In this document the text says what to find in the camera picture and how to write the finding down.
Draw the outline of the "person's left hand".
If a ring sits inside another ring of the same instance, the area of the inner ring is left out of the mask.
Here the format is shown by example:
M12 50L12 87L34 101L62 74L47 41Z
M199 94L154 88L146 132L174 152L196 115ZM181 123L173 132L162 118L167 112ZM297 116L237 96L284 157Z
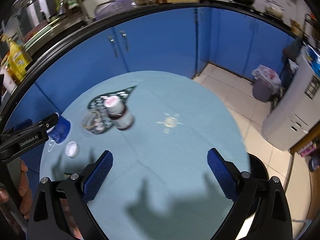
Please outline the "person's left hand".
M20 204L20 212L25 219L29 219L32 205L32 190L29 187L29 179L27 176L28 168L24 161L21 160L21 176L18 186L18 192L22 197Z

